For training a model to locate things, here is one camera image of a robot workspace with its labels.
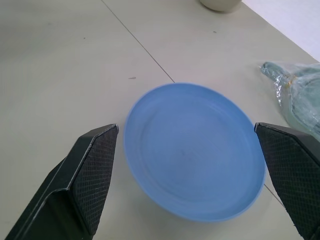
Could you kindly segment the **blue plastic plate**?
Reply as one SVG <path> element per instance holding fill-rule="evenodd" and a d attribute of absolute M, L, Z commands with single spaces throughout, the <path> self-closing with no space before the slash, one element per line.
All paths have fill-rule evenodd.
<path fill-rule="evenodd" d="M 266 178 L 250 119 L 201 85 L 170 83 L 144 94 L 125 121 L 123 148 L 142 190 L 165 210 L 192 221 L 241 215 Z"/>

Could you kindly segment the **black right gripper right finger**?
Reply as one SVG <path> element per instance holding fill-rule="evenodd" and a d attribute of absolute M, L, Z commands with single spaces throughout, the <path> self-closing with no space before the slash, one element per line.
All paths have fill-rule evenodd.
<path fill-rule="evenodd" d="M 320 240 L 320 142 L 310 134 L 270 123 L 254 131 L 274 189 L 304 240 Z"/>

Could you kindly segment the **clear plastic bag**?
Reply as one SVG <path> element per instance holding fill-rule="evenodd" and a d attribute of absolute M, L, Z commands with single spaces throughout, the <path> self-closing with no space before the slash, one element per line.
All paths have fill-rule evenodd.
<path fill-rule="evenodd" d="M 266 61 L 260 70 L 273 82 L 275 97 L 287 124 L 320 142 L 320 62 Z"/>

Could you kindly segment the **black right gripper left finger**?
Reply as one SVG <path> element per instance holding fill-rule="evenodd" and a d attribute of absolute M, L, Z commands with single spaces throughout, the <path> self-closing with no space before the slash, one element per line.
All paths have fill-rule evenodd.
<path fill-rule="evenodd" d="M 4 240 L 93 240 L 108 195 L 119 127 L 81 135 Z"/>

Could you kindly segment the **white round bowl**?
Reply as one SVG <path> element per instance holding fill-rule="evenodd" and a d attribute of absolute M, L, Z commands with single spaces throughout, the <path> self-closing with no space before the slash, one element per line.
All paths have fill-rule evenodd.
<path fill-rule="evenodd" d="M 230 13 L 236 10 L 243 0 L 199 0 L 206 8 L 220 13 Z"/>

